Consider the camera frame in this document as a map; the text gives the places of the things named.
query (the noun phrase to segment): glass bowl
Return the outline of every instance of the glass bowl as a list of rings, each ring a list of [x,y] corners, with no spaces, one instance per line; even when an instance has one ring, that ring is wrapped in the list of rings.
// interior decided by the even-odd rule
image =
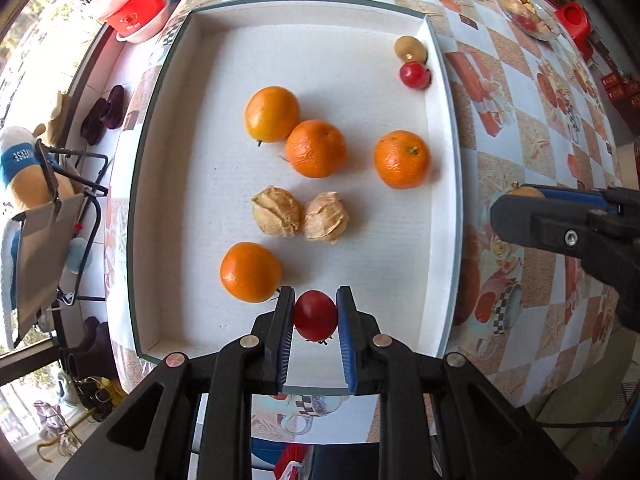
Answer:
[[[551,41],[558,34],[558,22],[534,0],[497,0],[502,12],[532,38]]]

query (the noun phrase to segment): floor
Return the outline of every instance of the floor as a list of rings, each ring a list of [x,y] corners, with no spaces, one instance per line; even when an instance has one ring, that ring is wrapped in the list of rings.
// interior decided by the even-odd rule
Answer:
[[[122,85],[125,88],[125,109],[127,108],[131,95],[142,77],[146,61],[151,54],[154,43],[155,38],[141,44],[125,43],[124,46],[121,43],[117,43],[114,39],[110,41],[100,55],[100,59],[92,71],[87,86],[82,93],[66,146],[70,149],[102,153],[109,157],[110,164],[106,175],[101,181],[101,184],[104,186],[108,186],[111,180],[111,168],[113,167],[112,158],[115,154],[122,128],[106,130],[98,144],[88,146],[86,141],[79,135],[80,124],[95,101],[100,97],[106,99],[115,85]],[[82,165],[81,174],[87,179],[95,180],[101,167],[101,160],[89,158],[85,160]],[[99,198],[98,202],[104,213],[107,199]],[[90,207],[82,223],[82,230],[80,231],[82,237],[89,237],[94,222],[95,212],[93,208]],[[102,215],[102,222],[92,246],[91,264],[85,269],[84,275],[82,276],[79,294],[83,296],[104,296],[103,243],[104,215]],[[74,283],[75,275],[65,270],[65,274],[61,280],[62,289],[67,292],[72,289]],[[67,343],[70,346],[82,339],[82,320],[90,316],[95,316],[100,322],[107,321],[106,304],[103,301],[80,301],[79,304],[63,310],[62,314],[65,335],[67,337]]]

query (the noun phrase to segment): orange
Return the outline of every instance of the orange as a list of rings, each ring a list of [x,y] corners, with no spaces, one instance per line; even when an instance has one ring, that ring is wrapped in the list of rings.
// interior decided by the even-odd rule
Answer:
[[[431,169],[431,152],[416,134],[396,130],[381,137],[374,163],[382,181],[394,189],[411,189],[424,182]]]
[[[510,195],[529,196],[534,198],[544,198],[545,195],[535,187],[531,186],[514,186],[514,188],[508,192]]]
[[[249,303],[268,300],[281,279],[282,268],[273,253],[253,242],[234,245],[220,264],[220,281],[226,291]]]
[[[284,147],[289,164],[309,178],[324,178],[347,160],[347,145],[340,130],[326,121],[304,121],[292,131]]]
[[[244,126],[258,143],[278,142],[300,122],[300,104],[286,88],[269,86],[256,92],[244,110]]]

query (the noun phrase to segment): shoe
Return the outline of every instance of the shoe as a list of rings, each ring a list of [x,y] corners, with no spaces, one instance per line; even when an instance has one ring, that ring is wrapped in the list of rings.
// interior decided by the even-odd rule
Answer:
[[[86,352],[72,352],[66,362],[69,375],[80,381],[87,377],[118,379],[116,361],[111,349],[108,323],[101,323],[95,331],[95,341]]]
[[[100,321],[94,316],[88,317],[82,322],[82,328],[84,330],[84,337],[78,346],[72,348],[60,348],[58,350],[58,357],[60,359],[60,365],[65,373],[69,373],[67,361],[69,354],[72,352],[86,352],[94,345],[95,332],[100,326]]]
[[[124,118],[124,88],[116,85],[109,92],[109,97],[100,114],[100,120],[108,129],[114,130],[122,124]]]
[[[65,374],[63,370],[58,372],[58,388],[60,390],[59,402],[64,402],[69,406],[77,406],[80,404],[80,399],[78,397],[78,392],[76,392],[76,388],[73,386],[71,377]]]
[[[100,120],[100,114],[106,104],[107,101],[102,97],[98,99],[80,125],[80,136],[86,139],[90,146],[100,142],[104,133],[104,124]]]

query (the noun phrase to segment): tray rim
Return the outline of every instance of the tray rim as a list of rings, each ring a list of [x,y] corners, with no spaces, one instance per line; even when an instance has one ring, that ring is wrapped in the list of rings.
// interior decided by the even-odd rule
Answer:
[[[135,223],[135,210],[136,210],[136,202],[138,196],[138,181],[140,179],[140,168],[142,166],[142,159],[144,156],[145,145],[146,145],[146,136],[148,134],[148,130],[150,127],[151,119],[153,116],[154,109],[156,107],[156,102],[158,100],[159,91],[161,89],[162,83],[166,76],[166,72],[171,65],[171,60],[175,54],[175,51],[182,39],[184,32],[186,31],[189,22],[191,21],[194,14],[198,12],[203,12],[205,10],[211,9],[219,9],[223,7],[233,7],[238,5],[246,5],[246,4],[257,4],[264,2],[286,2],[286,1],[294,1],[294,2],[333,2],[338,4],[347,4],[347,5],[355,5],[362,7],[374,7],[378,9],[391,10],[392,12],[398,12],[400,14],[406,14],[409,16],[413,16],[415,18],[420,18],[423,22],[428,26],[431,37],[434,39],[434,44],[436,46],[436,56],[438,58],[438,64],[440,65],[440,69],[444,75],[445,80],[445,92],[447,95],[447,104],[449,107],[449,123],[452,135],[452,145],[453,145],[453,159],[454,159],[454,179],[456,189],[459,190],[456,193],[456,228],[455,228],[455,239],[454,239],[454,256],[453,256],[453,270],[451,276],[451,286],[449,291],[449,301],[447,302],[447,311],[444,321],[444,330],[447,333],[447,337],[443,337],[440,339],[440,345],[438,346],[438,352],[436,357],[443,357],[444,352],[447,347],[448,335],[451,331],[451,327],[453,324],[453,316],[456,307],[456,300],[458,296],[458,285],[460,281],[460,267],[462,262],[462,235],[463,235],[463,181],[462,181],[462,160],[460,153],[460,135],[458,133],[458,122],[456,121],[455,107],[453,102],[453,95],[451,92],[451,86],[449,81],[449,76],[447,72],[447,67],[445,64],[445,59],[440,49],[440,44],[438,43],[438,38],[436,31],[433,28],[433,24],[429,19],[428,15],[418,10],[409,9],[407,7],[397,6],[395,4],[388,4],[386,2],[378,2],[375,0],[233,0],[229,2],[218,2],[215,4],[205,4],[202,6],[195,7],[190,10],[185,19],[179,24],[179,30],[177,34],[175,34],[172,38],[165,37],[162,42],[167,42],[167,39],[171,41],[171,45],[169,50],[167,51],[166,57],[162,62],[162,67],[160,72],[158,73],[158,78],[154,84],[154,89],[149,98],[149,104],[146,110],[145,119],[142,124],[142,129],[140,131],[140,139],[138,141],[138,150],[136,152],[136,159],[133,167],[132,179],[131,179],[131,192],[129,195],[129,214],[127,221],[127,299],[129,301],[129,317],[131,320],[131,331],[133,335],[133,343],[136,351],[136,355],[152,364],[159,364],[162,360],[149,355],[148,353],[142,351],[142,347],[140,346],[140,333],[138,331],[138,320],[136,317],[136,307],[135,307],[135,293],[134,293],[134,280],[133,280],[133,238],[134,238],[134,223]]]

